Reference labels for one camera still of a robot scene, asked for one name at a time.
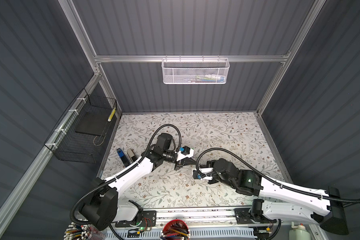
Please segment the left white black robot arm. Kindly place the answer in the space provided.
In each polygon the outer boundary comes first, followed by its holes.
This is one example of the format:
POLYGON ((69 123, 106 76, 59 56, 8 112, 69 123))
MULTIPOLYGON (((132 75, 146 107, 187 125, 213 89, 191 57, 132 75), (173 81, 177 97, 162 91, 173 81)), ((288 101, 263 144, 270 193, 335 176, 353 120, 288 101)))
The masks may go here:
POLYGON ((194 149, 184 146, 170 150, 172 142, 172 135, 162 133, 154 145, 149 145, 146 153, 124 170, 104 180, 97 178, 96 190, 78 203, 79 213, 87 219, 85 224, 101 231, 118 222, 139 225, 144 218, 143 208, 132 200, 121 201, 123 193, 163 162, 174 163, 176 170, 196 164, 194 149))

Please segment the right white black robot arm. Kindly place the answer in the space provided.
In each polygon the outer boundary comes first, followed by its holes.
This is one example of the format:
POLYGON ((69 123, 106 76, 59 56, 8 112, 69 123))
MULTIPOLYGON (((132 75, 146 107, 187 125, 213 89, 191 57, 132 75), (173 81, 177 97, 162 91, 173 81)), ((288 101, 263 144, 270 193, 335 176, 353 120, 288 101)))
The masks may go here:
POLYGON ((240 170, 225 159, 208 161, 193 171, 193 178, 209 184, 222 183, 238 194, 258 197, 250 210, 250 219, 255 222, 299 220, 317 224, 335 235, 349 234, 344 207, 333 200, 341 196, 337 188, 310 189, 278 182, 253 170, 240 170))

